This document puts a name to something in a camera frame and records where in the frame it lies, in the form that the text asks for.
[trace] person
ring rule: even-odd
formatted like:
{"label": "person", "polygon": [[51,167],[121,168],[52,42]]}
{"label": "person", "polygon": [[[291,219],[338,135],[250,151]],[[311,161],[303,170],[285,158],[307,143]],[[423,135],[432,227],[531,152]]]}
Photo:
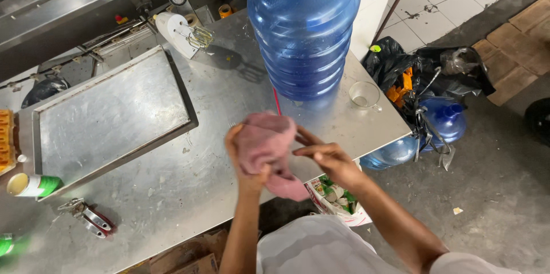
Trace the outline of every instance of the person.
{"label": "person", "polygon": [[[239,164],[235,136],[242,128],[242,124],[231,128],[225,137],[225,147],[236,169]],[[519,273],[473,255],[449,252],[422,222],[363,173],[338,144],[325,144],[302,126],[298,126],[296,140],[305,147],[293,154],[313,159],[331,180],[359,200],[411,273]],[[258,175],[237,172],[239,197],[220,274],[402,273],[385,263],[370,244],[334,215],[301,217],[265,235],[257,244],[260,194],[270,172],[269,165],[264,165]]]}

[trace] wooden stick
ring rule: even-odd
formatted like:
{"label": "wooden stick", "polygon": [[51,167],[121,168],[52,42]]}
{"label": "wooden stick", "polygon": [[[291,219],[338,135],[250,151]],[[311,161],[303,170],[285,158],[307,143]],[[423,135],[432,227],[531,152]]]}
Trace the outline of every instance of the wooden stick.
{"label": "wooden stick", "polygon": [[384,30],[384,27],[385,27],[386,24],[388,23],[389,17],[391,17],[391,15],[393,14],[393,11],[395,11],[395,8],[397,7],[397,4],[399,4],[400,1],[401,1],[401,0],[395,0],[395,2],[394,2],[393,5],[392,5],[392,8],[389,9],[388,15],[386,15],[386,19],[384,19],[384,22],[383,22],[382,25],[380,26],[380,30],[378,30],[378,32],[377,32],[376,35],[375,35],[374,40],[372,40],[371,46],[373,46],[373,45],[376,43],[376,41],[377,41],[378,38],[380,37],[380,34],[382,34],[382,30]]}

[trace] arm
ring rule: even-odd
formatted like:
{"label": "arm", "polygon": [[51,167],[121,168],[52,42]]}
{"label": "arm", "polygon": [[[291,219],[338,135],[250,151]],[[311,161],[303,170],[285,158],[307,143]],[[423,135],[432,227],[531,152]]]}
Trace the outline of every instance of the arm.
{"label": "arm", "polygon": [[338,144],[325,144],[301,126],[298,132],[301,136],[297,136],[296,140],[306,147],[294,151],[294,155],[312,158],[330,179],[353,193],[412,273],[428,272],[431,264],[449,251],[422,222],[357,168]]}
{"label": "arm", "polygon": [[243,128],[237,125],[225,137],[225,148],[237,170],[239,199],[235,218],[223,252],[219,267],[221,274],[256,273],[256,244],[258,242],[258,218],[260,215],[260,195],[270,174],[268,165],[258,175],[244,175],[239,172],[235,137]]}

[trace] black tire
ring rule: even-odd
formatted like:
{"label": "black tire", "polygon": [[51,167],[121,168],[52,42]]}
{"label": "black tire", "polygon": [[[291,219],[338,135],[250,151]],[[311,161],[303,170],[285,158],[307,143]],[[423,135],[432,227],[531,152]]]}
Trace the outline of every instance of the black tire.
{"label": "black tire", "polygon": [[541,142],[550,146],[550,98],[533,102],[525,111],[524,118]]}

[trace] white shirt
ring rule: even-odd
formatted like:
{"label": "white shirt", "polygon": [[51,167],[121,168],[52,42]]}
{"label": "white shirt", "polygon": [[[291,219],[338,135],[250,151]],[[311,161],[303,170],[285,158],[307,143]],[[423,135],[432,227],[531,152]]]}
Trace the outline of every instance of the white shirt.
{"label": "white shirt", "polygon": [[[258,243],[256,273],[403,274],[382,260],[374,248],[334,215],[299,218],[263,237]],[[483,259],[447,253],[430,274],[517,274]]]}

